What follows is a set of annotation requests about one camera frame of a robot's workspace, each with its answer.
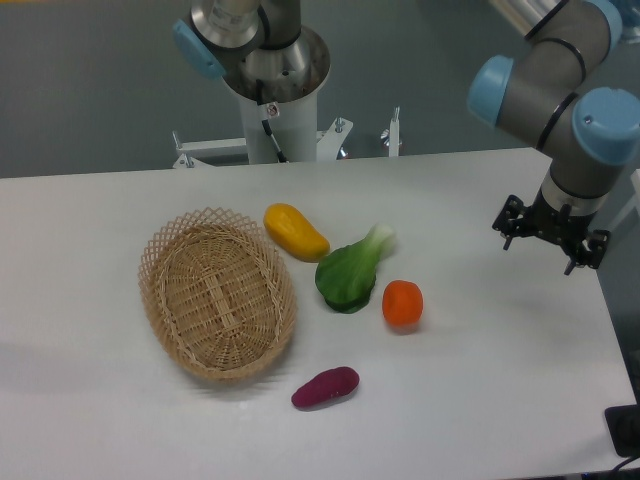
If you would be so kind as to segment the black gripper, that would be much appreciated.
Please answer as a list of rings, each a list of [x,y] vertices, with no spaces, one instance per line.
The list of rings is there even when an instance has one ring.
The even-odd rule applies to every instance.
[[[509,195],[492,229],[504,239],[504,250],[509,249],[515,238],[527,237],[561,247],[569,258],[564,274],[570,275],[576,268],[598,270],[606,255],[610,232],[591,232],[589,227],[594,217],[594,212],[576,215],[569,204],[563,204],[556,210],[541,193],[530,207],[519,197]]]

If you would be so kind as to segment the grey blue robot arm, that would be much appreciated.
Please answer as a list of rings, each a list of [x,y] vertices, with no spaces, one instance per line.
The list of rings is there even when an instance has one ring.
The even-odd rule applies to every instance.
[[[489,59],[467,96],[469,111],[520,139],[551,164],[531,204],[510,197],[494,229],[506,241],[559,246],[569,267],[598,268],[610,234],[590,224],[639,152],[639,101],[623,90],[577,89],[613,51],[623,21],[608,1],[498,1],[529,43],[520,60]],[[317,128],[317,95],[330,71],[323,39],[296,1],[195,1],[172,29],[201,76],[222,79],[239,102],[252,163],[333,161],[351,130]]]

